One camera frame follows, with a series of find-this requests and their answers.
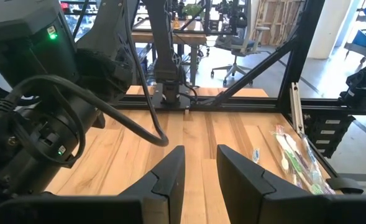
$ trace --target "office chair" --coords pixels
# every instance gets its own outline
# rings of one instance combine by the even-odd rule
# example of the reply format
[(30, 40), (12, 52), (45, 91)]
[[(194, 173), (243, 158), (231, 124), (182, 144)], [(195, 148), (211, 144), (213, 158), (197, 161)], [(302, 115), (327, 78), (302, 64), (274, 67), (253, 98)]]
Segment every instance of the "office chair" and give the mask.
[[(232, 65), (227, 65), (223, 67), (213, 68), (211, 72), (211, 77), (214, 77), (215, 70), (227, 70), (227, 75), (224, 77), (223, 85), (227, 85), (227, 78), (235, 75), (235, 72), (239, 72), (243, 75), (246, 74), (244, 70), (250, 70), (241, 65), (237, 65), (237, 57), (245, 57), (250, 54), (257, 54), (258, 43), (262, 39), (263, 31), (270, 30), (268, 27), (256, 27), (255, 31), (257, 33), (255, 40), (250, 40), (250, 12), (252, 9), (251, 1), (246, 1), (246, 15), (247, 15), (247, 26), (245, 30), (245, 35), (243, 37), (237, 37), (234, 35), (219, 35), (216, 39), (215, 47), (224, 50), (230, 50), (231, 54), (235, 56), (234, 63)], [(227, 24), (222, 25), (222, 29), (226, 29)]]

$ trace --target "black metal frame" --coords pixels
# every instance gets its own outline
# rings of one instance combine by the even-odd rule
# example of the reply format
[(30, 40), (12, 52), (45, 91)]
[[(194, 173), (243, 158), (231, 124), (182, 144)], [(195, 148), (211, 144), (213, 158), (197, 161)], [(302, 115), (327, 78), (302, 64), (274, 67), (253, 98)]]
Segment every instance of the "black metal frame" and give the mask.
[[(313, 35), (318, 24), (318, 19), (324, 5), (324, 0), (307, 0), (304, 11), (295, 33), (291, 39), (285, 42), (274, 53), (259, 63), (253, 70), (242, 77), (218, 96), (199, 96), (198, 102), (191, 100), (189, 109), (192, 111), (234, 111), (234, 112), (264, 112), (281, 113), (288, 122), (290, 118), (290, 84), (299, 82), (301, 72), (308, 54)], [(268, 67), (279, 61), (284, 55), (290, 52), (289, 61), (286, 66), (283, 81), (280, 87), (278, 98), (251, 98), (234, 97), (241, 88), (253, 81), (262, 74)], [(338, 99), (301, 99), (303, 113), (347, 116), (351, 114), (366, 115), (366, 108), (357, 110), (344, 106)], [(148, 105), (142, 95), (126, 95), (118, 105), (117, 109), (124, 110), (147, 110)], [(179, 102), (168, 107), (158, 106), (158, 110), (178, 111), (183, 110)], [(328, 164), (322, 155), (316, 150), (313, 144), (314, 153), (321, 165), (327, 170), (331, 177), (337, 177), (336, 171)]]

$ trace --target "metal pole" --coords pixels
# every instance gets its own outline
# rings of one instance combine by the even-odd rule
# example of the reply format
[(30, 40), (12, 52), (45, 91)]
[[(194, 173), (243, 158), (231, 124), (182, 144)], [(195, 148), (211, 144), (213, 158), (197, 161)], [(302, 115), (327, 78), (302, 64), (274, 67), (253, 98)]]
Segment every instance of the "metal pole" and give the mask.
[(210, 23), (210, 10), (212, 9), (211, 1), (206, 0), (206, 10), (205, 10), (205, 21), (203, 24), (203, 30), (205, 31), (205, 34), (208, 35), (209, 33), (209, 23)]
[(304, 11), (301, 15), (299, 27), (295, 39), (296, 45), (293, 47), (289, 56), (289, 61), (285, 69), (285, 74), (278, 94), (277, 106), (282, 113), (290, 112), (289, 89), (291, 83), (298, 83), (301, 72), (306, 62), (307, 54), (313, 41), (315, 29), (321, 15), (325, 0), (307, 0)]
[(243, 76), (238, 82), (234, 83), (225, 91), (218, 94), (214, 101), (211, 102), (212, 105), (219, 105), (225, 102), (228, 98), (236, 94), (241, 88), (245, 87), (248, 83), (252, 82), (253, 79), (261, 75), (266, 69), (268, 69), (275, 62), (280, 60), (285, 56), (297, 43), (296, 39), (288, 41), (286, 44), (282, 45), (278, 50), (268, 56), (264, 61), (260, 62), (256, 67), (254, 67), (250, 72)]

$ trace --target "wooden tabletop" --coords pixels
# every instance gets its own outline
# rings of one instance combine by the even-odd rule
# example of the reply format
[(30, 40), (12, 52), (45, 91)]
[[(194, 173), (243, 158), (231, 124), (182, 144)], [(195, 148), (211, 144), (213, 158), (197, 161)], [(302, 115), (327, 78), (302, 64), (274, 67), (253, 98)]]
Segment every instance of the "wooden tabletop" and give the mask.
[[(217, 95), (223, 88), (199, 88), (199, 95)], [(129, 94), (141, 93), (132, 86)], [(263, 90), (241, 89), (236, 96), (267, 97)], [(155, 133), (148, 111), (123, 111)], [(57, 195), (117, 195), (139, 180), (177, 145), (185, 147), (185, 194), (181, 223), (229, 223), (216, 167), (216, 148), (226, 144), (251, 159), (260, 149), (259, 165), (291, 181), (283, 172), (281, 151), (272, 131), (280, 124), (296, 142), (300, 139), (276, 113), (163, 112), (158, 114), (169, 138), (158, 147), (106, 117), (106, 128), (91, 128), (86, 149), (72, 169), (62, 168), (47, 190)], [(321, 167), (323, 176), (329, 177)]]
[[(185, 21), (179, 21), (179, 26), (183, 27)], [(202, 23), (200, 21), (193, 21), (193, 30), (203, 30)], [(135, 29), (150, 30), (151, 24), (149, 20), (145, 20), (142, 24), (137, 26)], [(152, 43), (153, 35), (152, 32), (132, 32), (133, 41), (136, 43)], [(173, 34), (173, 43), (175, 44), (196, 44), (203, 45), (207, 41), (205, 34)]]

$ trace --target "wall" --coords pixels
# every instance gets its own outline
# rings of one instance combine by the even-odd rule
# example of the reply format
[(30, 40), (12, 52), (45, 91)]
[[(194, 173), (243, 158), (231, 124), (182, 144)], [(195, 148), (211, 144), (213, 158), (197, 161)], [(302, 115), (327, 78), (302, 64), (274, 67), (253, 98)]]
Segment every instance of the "wall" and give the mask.
[(309, 49), (309, 58), (329, 58), (351, 4), (352, 0), (325, 0)]

